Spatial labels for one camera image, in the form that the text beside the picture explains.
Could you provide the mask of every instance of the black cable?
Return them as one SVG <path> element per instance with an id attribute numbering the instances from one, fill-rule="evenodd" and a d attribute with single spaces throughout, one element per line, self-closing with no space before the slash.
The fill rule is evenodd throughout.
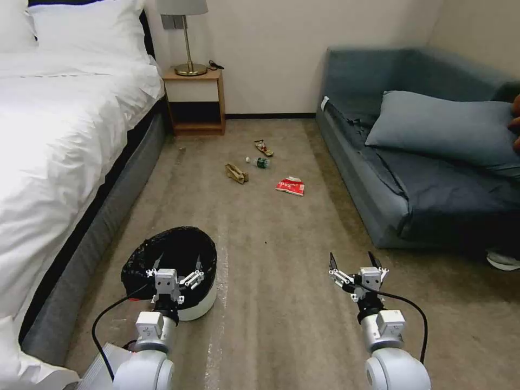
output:
<path id="1" fill-rule="evenodd" d="M 101 344 L 99 344 L 98 338 L 96 337 L 96 327 L 98 326 L 98 322 L 105 314 L 107 314 L 110 310 L 115 308 L 116 306 L 122 304 L 127 299 L 131 298 L 133 295 L 137 294 L 139 291 L 141 291 L 143 288 L 148 287 L 148 284 L 145 284 L 141 288 L 137 289 L 136 291 L 128 294 L 126 297 L 121 298 L 117 302 L 111 304 L 109 307 L 107 307 L 105 310 L 103 310 L 95 319 L 94 323 L 92 324 L 92 340 L 94 340 L 94 344 L 96 344 L 97 350 L 99 351 L 101 357 L 103 358 L 103 361 L 105 362 L 105 366 L 107 366 L 108 374 L 110 375 L 110 379 L 114 381 L 114 372 L 112 371 L 112 367 L 110 366 L 110 362 L 107 359 L 107 355 L 105 355 L 105 351 L 103 351 L 103 348 L 101 347 Z"/>
<path id="2" fill-rule="evenodd" d="M 371 293 L 375 293 L 378 295 L 386 296 L 388 298 L 394 298 L 399 301 L 406 302 L 409 305 L 413 306 L 413 308 L 416 309 L 421 314 L 422 322 L 424 324 L 424 335 L 422 337 L 422 349 L 421 349 L 420 362 L 422 364 L 424 364 L 424 356 L 426 355 L 426 344 L 428 343 L 428 320 L 426 319 L 426 314 L 424 314 L 424 311 L 417 304 L 413 303 L 412 301 L 410 301 L 407 298 L 403 298 L 402 296 L 390 294 L 388 292 L 377 291 L 377 290 L 371 289 L 370 287 L 367 287 L 365 285 L 361 285 L 359 287 L 362 287 L 365 290 L 370 291 Z"/>

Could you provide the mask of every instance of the red snack bag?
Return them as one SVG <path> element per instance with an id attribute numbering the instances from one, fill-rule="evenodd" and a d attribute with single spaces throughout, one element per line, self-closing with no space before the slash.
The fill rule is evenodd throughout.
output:
<path id="1" fill-rule="evenodd" d="M 303 190 L 305 189 L 305 184 L 298 178 L 294 178 L 289 176 L 287 179 L 283 179 L 276 186 L 276 190 L 288 192 L 293 195 L 303 196 Z"/>

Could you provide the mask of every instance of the white wall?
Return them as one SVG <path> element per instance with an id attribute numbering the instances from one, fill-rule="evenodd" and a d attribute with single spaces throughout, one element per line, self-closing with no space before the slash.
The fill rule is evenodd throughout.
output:
<path id="1" fill-rule="evenodd" d="M 519 0 L 445 0 L 430 45 L 520 77 Z"/>
<path id="2" fill-rule="evenodd" d="M 327 46 L 426 44 L 442 1 L 207 0 L 188 17 L 192 57 L 225 66 L 228 113 L 314 112 Z M 184 62 L 182 31 L 151 24 L 159 63 Z"/>

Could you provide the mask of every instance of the lamp stand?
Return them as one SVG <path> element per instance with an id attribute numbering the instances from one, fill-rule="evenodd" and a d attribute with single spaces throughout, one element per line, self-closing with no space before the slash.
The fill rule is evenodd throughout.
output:
<path id="1" fill-rule="evenodd" d="M 190 42 L 188 41 L 188 28 L 186 23 L 186 15 L 183 15 L 184 40 L 186 41 L 186 53 L 188 62 L 175 67 L 175 73 L 179 76 L 200 76 L 207 73 L 207 67 L 201 64 L 194 64 L 191 60 Z"/>

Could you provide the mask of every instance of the white pillow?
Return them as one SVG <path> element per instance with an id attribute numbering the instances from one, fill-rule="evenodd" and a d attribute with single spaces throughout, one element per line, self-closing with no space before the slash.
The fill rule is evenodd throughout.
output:
<path id="1" fill-rule="evenodd" d="M 139 16 L 145 0 L 104 0 L 86 5 L 35 5 L 38 49 L 102 54 L 150 62 Z"/>
<path id="2" fill-rule="evenodd" d="M 36 47 L 27 0 L 1 0 L 0 53 L 15 53 Z"/>

